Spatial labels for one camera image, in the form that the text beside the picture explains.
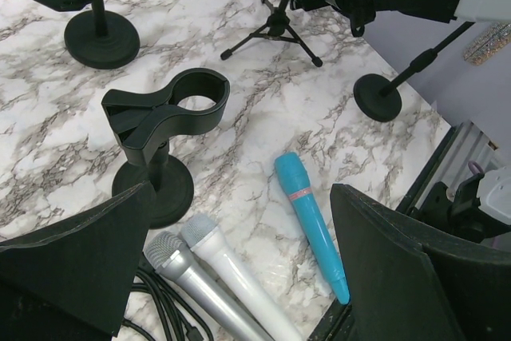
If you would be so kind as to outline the teal microphone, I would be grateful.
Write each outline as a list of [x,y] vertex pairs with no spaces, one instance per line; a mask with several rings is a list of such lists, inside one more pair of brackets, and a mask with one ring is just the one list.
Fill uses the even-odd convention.
[[296,153],[277,157],[274,165],[280,186],[295,210],[323,278],[337,300],[348,304],[351,295],[343,263],[312,192],[307,170]]

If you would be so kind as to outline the tripod shock mount stand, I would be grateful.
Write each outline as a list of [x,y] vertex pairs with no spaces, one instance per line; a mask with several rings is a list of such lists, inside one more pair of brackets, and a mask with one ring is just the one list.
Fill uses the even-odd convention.
[[286,14],[290,0],[280,0],[278,6],[273,6],[273,4],[268,0],[260,1],[270,10],[270,14],[266,22],[257,30],[251,32],[243,40],[235,44],[232,48],[225,50],[220,55],[220,59],[222,61],[229,59],[239,48],[247,44],[252,39],[261,38],[265,40],[298,44],[310,57],[314,66],[318,68],[322,67],[323,61],[311,51],[303,39],[290,26],[290,18]]

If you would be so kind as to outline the white microphone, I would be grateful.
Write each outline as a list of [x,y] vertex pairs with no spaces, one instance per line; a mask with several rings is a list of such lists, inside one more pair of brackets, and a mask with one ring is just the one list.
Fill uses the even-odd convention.
[[235,253],[213,219],[197,213],[183,225],[180,235],[192,252],[216,272],[274,340],[303,339],[296,325]]

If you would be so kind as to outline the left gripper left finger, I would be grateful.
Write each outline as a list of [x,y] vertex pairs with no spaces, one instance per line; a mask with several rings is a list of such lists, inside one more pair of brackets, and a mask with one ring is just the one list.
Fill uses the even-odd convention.
[[153,200],[153,187],[144,182],[85,212],[3,241],[1,338],[116,337]]

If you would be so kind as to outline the clip round-base stand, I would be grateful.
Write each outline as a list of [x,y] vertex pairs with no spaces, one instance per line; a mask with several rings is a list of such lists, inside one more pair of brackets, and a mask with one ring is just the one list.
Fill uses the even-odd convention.
[[429,48],[418,55],[392,81],[374,73],[360,77],[355,82],[353,89],[357,106],[374,121],[386,123],[395,119],[402,110],[402,98],[398,92],[398,87],[407,82],[410,77],[422,72],[431,65],[442,50],[473,25],[474,22],[464,22],[461,24],[435,47]]
[[127,158],[113,179],[112,192],[117,195],[150,182],[156,193],[150,210],[152,229],[179,221],[194,197],[191,173],[169,153],[170,138],[213,130],[224,115],[229,94],[230,82],[224,75],[192,68],[156,92],[111,89],[104,95],[102,108]]

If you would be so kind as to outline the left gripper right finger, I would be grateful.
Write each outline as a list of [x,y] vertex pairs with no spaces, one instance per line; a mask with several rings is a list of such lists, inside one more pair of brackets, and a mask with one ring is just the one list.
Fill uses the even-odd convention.
[[396,212],[348,184],[331,211],[361,340],[507,340],[510,255]]

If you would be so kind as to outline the silver microphone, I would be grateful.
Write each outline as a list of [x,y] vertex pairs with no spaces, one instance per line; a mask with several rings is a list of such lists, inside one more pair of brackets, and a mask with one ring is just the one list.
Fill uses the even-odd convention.
[[161,232],[144,248],[155,272],[185,291],[236,340],[270,340],[271,336],[196,262],[188,245]]

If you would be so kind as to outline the glitter microphone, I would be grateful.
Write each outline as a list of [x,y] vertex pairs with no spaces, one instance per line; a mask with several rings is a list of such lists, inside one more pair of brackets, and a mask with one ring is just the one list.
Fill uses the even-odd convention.
[[510,24],[496,22],[479,34],[465,48],[464,61],[482,65],[510,43]]

